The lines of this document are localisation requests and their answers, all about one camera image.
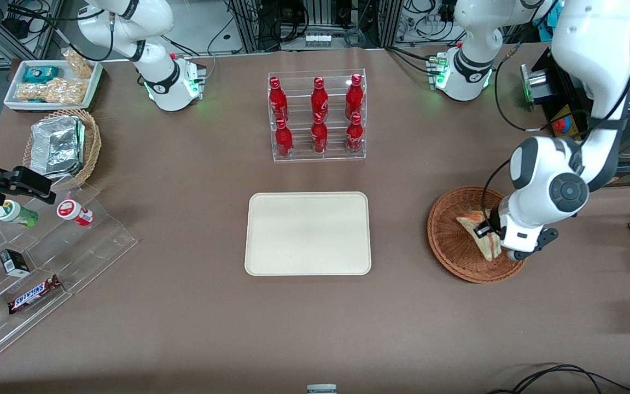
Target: brown tabletop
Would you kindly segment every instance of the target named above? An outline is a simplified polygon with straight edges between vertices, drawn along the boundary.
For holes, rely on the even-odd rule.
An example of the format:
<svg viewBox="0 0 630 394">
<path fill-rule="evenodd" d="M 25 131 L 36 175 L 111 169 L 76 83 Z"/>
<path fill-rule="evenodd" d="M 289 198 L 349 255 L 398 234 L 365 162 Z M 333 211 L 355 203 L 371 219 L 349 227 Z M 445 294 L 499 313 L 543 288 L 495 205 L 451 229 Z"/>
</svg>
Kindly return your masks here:
<svg viewBox="0 0 630 394">
<path fill-rule="evenodd" d="M 500 75 L 507 116 L 527 127 L 545 120 L 520 106 L 518 66 L 543 48 L 525 45 Z M 500 119 L 492 86 L 455 102 L 383 50 L 218 63 L 205 99 L 177 113 L 148 100 L 130 63 L 105 65 L 89 183 L 141 241 L 0 354 L 0 392 L 291 394 L 331 382 L 342 394 L 483 393 L 549 362 L 630 386 L 630 188 L 592 194 L 513 279 L 473 285 L 435 260 L 425 222 L 437 197 L 482 185 L 527 138 Z M 363 67 L 367 159 L 274 164 L 267 73 Z M 20 162 L 42 117 L 3 111 L 1 167 Z M 506 171 L 493 187 L 511 192 Z M 331 190 L 368 196 L 369 274 L 245 272 L 253 194 Z M 532 392 L 593 390 L 582 377 L 545 379 Z"/>
</svg>

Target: clear acrylic shelf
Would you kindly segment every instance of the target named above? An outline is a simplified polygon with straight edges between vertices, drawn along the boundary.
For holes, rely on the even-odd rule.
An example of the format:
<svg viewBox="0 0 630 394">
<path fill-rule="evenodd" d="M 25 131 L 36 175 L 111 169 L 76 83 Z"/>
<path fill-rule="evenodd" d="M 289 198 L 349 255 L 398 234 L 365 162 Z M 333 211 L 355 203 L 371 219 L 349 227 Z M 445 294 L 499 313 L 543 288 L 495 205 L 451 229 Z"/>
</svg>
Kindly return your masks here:
<svg viewBox="0 0 630 394">
<path fill-rule="evenodd" d="M 357 154 L 349 154 L 345 150 L 347 127 L 349 120 L 345 117 L 347 90 L 352 84 L 352 75 L 361 74 L 363 103 L 361 105 L 361 125 L 364 129 L 361 150 Z M 290 158 L 278 155 L 276 143 L 276 119 L 269 104 L 269 78 L 278 77 L 288 101 L 288 128 L 293 134 L 293 156 Z M 315 153 L 312 149 L 310 127 L 313 125 L 310 96 L 313 92 L 313 80 L 323 77 L 325 90 L 328 93 L 328 128 L 327 149 L 324 154 Z M 269 113 L 272 156 L 275 162 L 315 161 L 315 160 L 357 160 L 366 158 L 366 70 L 342 69 L 313 72 L 271 72 L 267 78 L 267 111 Z"/>
<path fill-rule="evenodd" d="M 0 352 L 40 322 L 56 307 L 80 292 L 100 273 L 137 244 L 123 225 L 110 216 L 95 199 L 98 190 L 72 178 L 53 185 L 55 204 L 31 200 L 25 207 L 38 212 L 38 223 L 30 228 L 0 223 L 0 251 L 15 250 L 25 257 L 32 272 L 25 277 L 5 274 L 0 260 Z M 57 205 L 74 199 L 94 212 L 94 221 L 81 227 L 57 216 Z M 62 287 L 10 315 L 7 303 L 56 274 Z"/>
</svg>

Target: coca-cola bottle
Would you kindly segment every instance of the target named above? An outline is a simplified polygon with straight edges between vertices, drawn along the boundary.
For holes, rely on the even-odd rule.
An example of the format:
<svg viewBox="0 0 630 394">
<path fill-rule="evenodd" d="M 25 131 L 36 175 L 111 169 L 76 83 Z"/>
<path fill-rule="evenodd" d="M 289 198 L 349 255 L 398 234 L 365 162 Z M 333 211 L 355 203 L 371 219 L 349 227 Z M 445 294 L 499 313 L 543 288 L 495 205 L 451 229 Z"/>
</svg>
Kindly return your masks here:
<svg viewBox="0 0 630 394">
<path fill-rule="evenodd" d="M 312 103 L 313 114 L 322 114 L 323 119 L 327 120 L 327 92 L 325 92 L 325 80 L 322 77 L 315 77 L 313 82 L 315 90 L 310 97 L 310 103 Z"/>
<path fill-rule="evenodd" d="M 280 157 L 290 158 L 293 156 L 293 135 L 285 127 L 285 119 L 276 119 L 276 146 Z"/>
<path fill-rule="evenodd" d="M 313 150 L 317 154 L 325 153 L 327 150 L 327 126 L 322 114 L 313 114 L 313 126 L 310 128 L 313 137 Z"/>
<path fill-rule="evenodd" d="M 352 124 L 347 127 L 347 142 L 345 150 L 348 154 L 358 154 L 361 150 L 361 140 L 363 139 L 363 127 L 361 127 L 361 114 L 352 113 Z"/>
<path fill-rule="evenodd" d="M 352 113 L 361 111 L 363 102 L 363 88 L 361 88 L 361 74 L 352 75 L 352 85 L 347 90 L 347 107 L 345 107 L 345 117 L 352 120 Z"/>
<path fill-rule="evenodd" d="M 269 78 L 269 103 L 272 107 L 273 117 L 283 118 L 288 121 L 288 103 L 285 99 L 285 92 L 281 88 L 281 81 L 278 77 Z"/>
</svg>

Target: small box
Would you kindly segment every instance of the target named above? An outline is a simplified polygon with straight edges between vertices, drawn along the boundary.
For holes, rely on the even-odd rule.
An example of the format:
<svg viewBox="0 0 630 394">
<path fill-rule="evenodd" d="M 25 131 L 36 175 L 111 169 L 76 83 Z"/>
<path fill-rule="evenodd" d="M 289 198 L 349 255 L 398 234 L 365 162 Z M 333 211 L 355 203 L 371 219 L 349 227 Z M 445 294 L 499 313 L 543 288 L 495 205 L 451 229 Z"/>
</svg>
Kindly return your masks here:
<svg viewBox="0 0 630 394">
<path fill-rule="evenodd" d="M 0 260 L 2 260 L 4 271 L 7 272 L 9 276 L 24 277 L 31 272 L 26 265 L 23 254 L 14 250 L 2 250 L 2 252 L 0 252 Z"/>
</svg>

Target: round wicker basket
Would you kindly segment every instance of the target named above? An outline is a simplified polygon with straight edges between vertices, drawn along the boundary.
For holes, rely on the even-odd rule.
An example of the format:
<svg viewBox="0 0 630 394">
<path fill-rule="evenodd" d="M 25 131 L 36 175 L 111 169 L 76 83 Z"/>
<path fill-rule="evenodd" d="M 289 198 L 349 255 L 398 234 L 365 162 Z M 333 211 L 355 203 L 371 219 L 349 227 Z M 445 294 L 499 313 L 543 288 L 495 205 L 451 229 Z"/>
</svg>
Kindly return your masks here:
<svg viewBox="0 0 630 394">
<path fill-rule="evenodd" d="M 516 275 L 526 260 L 515 262 L 503 252 L 488 262 L 472 235 L 457 222 L 463 212 L 480 210 L 482 192 L 482 187 L 465 186 L 439 197 L 429 212 L 427 237 L 436 257 L 453 275 L 474 283 L 494 283 Z M 502 194 L 488 189 L 485 204 L 495 206 L 502 198 Z"/>
<path fill-rule="evenodd" d="M 47 115 L 45 119 L 60 117 L 61 115 L 77 115 L 84 123 L 84 168 L 75 175 L 74 179 L 78 184 L 83 184 L 94 171 L 98 159 L 98 152 L 101 150 L 101 134 L 94 118 L 83 109 L 62 109 Z M 23 165 L 28 167 L 31 164 L 31 146 L 33 145 L 33 134 L 28 137 L 28 145 L 23 154 Z"/>
</svg>

